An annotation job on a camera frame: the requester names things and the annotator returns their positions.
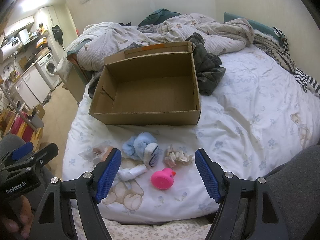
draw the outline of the black and white striped cloth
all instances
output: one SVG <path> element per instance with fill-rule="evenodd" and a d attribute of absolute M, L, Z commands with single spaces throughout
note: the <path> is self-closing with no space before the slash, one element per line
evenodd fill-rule
<path fill-rule="evenodd" d="M 277 29 L 276 27 L 273 27 L 273 30 L 275 34 L 283 42 L 282 48 L 284 52 L 290 56 L 289 44 L 284 33 L 281 30 Z M 295 69 L 295 72 L 293 75 L 296 81 L 298 82 L 298 84 L 300 84 L 300 86 L 302 87 L 303 91 L 307 92 L 308 90 L 310 90 L 315 96 L 320 98 L 320 84 L 313 77 L 307 75 L 299 68 Z"/>

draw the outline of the pink rubber duck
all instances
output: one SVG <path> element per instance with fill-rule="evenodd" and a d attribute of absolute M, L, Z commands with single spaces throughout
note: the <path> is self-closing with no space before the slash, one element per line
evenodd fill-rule
<path fill-rule="evenodd" d="M 170 168 L 156 171 L 151 176 L 151 183 L 158 189 L 168 189 L 173 185 L 174 175 L 176 175 L 176 173 Z"/>

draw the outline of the washing machine door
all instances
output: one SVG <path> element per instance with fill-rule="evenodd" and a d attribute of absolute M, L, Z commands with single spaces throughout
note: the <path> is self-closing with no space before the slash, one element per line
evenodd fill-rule
<path fill-rule="evenodd" d="M 54 72 L 56 71 L 56 66 L 53 64 L 52 61 L 48 61 L 46 66 L 45 66 L 45 71 L 47 74 L 51 77 L 54 76 Z"/>

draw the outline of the blue textured pad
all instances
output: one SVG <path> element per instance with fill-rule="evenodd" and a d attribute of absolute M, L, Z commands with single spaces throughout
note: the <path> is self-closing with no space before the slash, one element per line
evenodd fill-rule
<path fill-rule="evenodd" d="M 11 155 L 12 160 L 13 161 L 20 160 L 23 156 L 27 155 L 32 150 L 33 150 L 32 142 L 27 142 L 12 152 L 12 155 Z"/>
<path fill-rule="evenodd" d="M 98 181 L 98 190 L 95 197 L 98 203 L 100 203 L 102 199 L 108 196 L 109 190 L 117 175 L 120 164 L 121 152 L 117 150 Z"/>
<path fill-rule="evenodd" d="M 206 161 L 199 151 L 196 151 L 195 161 L 209 197 L 218 202 L 221 198 L 221 195 L 219 193 L 218 181 L 216 180 L 215 176 L 213 175 L 212 171 L 210 170 L 209 166 L 207 165 Z"/>

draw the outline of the fluffy blue fabric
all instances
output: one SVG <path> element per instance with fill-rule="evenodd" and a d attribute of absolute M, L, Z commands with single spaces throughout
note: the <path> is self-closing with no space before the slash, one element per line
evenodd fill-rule
<path fill-rule="evenodd" d="M 133 147 L 133 143 L 136 138 L 137 136 L 131 136 L 130 139 L 123 144 L 122 150 L 128 156 L 128 158 L 131 158 L 136 161 L 140 161 L 141 159 L 137 155 L 136 150 Z"/>
<path fill-rule="evenodd" d="M 154 138 L 151 133 L 143 132 L 140 133 L 137 138 L 133 142 L 133 147 L 136 151 L 136 154 L 143 160 L 144 149 L 147 147 L 149 143 L 157 142 L 156 138 Z"/>

